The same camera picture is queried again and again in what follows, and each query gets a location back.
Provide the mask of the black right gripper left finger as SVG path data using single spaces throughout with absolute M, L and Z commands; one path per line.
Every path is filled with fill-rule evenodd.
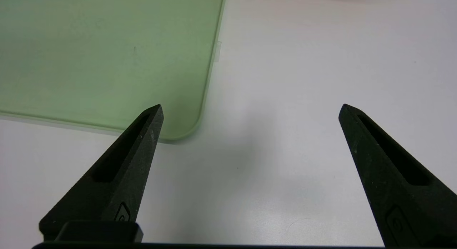
M 44 241 L 71 221 L 136 221 L 163 121 L 161 105 L 139 114 L 41 219 Z

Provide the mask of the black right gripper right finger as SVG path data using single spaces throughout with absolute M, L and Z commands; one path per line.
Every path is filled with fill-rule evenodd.
M 358 108 L 338 120 L 384 246 L 455 248 L 456 194 Z

